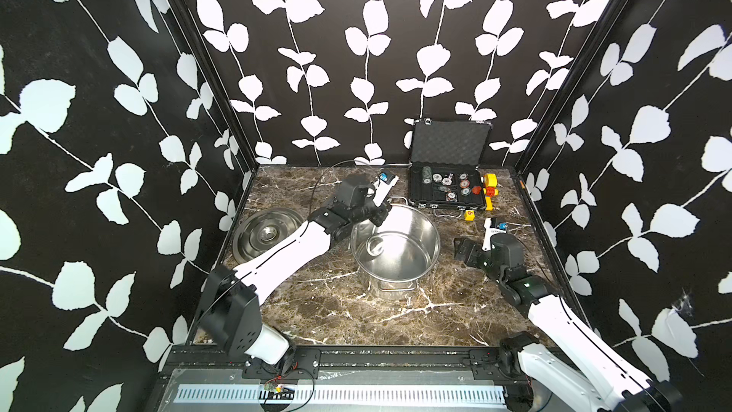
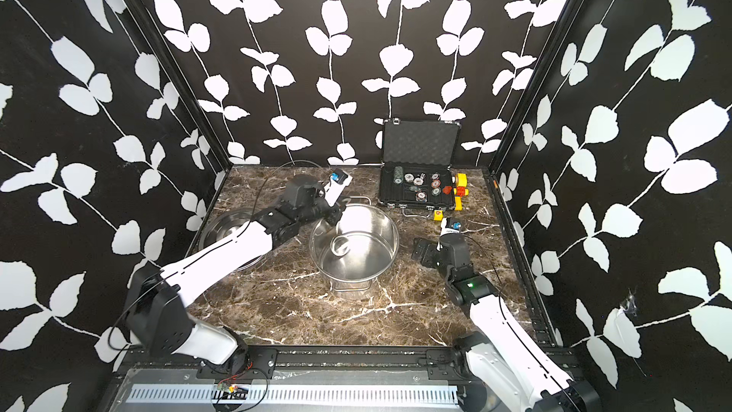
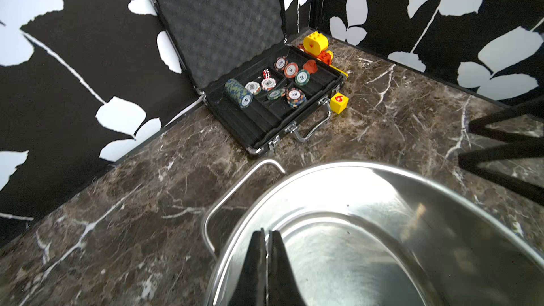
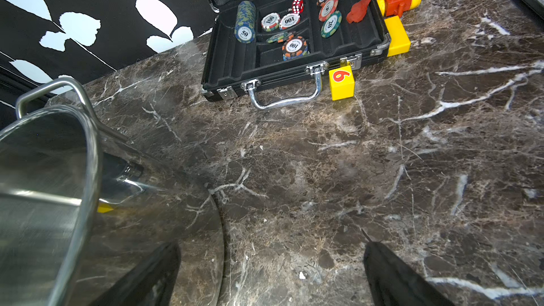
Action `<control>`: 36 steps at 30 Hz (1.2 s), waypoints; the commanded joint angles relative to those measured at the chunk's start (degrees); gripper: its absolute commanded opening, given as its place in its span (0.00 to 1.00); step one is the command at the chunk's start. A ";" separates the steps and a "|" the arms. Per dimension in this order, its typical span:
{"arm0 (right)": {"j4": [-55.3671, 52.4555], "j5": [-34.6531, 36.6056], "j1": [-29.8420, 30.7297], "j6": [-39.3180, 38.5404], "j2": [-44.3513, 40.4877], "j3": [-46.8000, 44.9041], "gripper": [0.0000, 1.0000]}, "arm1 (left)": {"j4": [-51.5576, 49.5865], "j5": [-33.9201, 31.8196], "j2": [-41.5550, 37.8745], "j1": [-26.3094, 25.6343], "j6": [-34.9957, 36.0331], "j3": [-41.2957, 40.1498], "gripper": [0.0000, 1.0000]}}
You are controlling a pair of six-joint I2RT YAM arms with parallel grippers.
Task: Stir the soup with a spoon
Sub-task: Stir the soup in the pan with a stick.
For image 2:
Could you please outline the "stainless steel pot lid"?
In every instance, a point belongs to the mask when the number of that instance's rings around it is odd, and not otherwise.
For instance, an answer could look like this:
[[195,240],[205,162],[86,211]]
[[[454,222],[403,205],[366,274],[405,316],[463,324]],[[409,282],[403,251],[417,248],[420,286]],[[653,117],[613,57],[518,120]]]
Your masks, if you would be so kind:
[[199,237],[197,244],[198,251],[203,250],[236,232],[236,230],[250,220],[252,213],[251,209],[239,208],[227,211],[213,221],[209,221],[203,228],[202,234]]

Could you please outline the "long steel spoon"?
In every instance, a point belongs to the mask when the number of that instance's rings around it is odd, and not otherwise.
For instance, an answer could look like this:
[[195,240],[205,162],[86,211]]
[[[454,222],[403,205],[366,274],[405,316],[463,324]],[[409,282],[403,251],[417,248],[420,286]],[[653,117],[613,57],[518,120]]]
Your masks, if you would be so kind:
[[356,231],[357,224],[356,212],[350,206],[347,206],[334,228],[334,237],[330,245],[331,252],[337,258],[341,258],[350,252],[349,236]]

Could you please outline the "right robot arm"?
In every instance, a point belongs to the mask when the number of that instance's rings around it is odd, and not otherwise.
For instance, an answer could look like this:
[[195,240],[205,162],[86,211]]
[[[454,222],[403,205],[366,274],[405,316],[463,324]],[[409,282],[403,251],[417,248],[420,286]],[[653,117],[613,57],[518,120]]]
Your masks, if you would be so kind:
[[511,314],[499,288],[474,268],[461,223],[440,222],[436,241],[416,238],[413,259],[435,269],[450,301],[480,330],[459,347],[461,364],[511,411],[600,411],[597,391],[557,364]]

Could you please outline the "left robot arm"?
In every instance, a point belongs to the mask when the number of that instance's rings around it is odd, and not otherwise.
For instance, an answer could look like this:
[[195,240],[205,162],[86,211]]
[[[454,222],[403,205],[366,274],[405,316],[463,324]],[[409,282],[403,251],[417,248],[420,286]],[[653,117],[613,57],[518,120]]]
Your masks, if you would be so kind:
[[162,268],[146,264],[133,273],[121,320],[149,355],[189,356],[230,374],[250,364],[249,349],[233,330],[211,326],[187,311],[213,285],[276,250],[302,227],[324,220],[336,225],[339,198],[352,177],[331,171],[327,182],[296,175],[276,204],[254,213],[238,230],[194,255]]

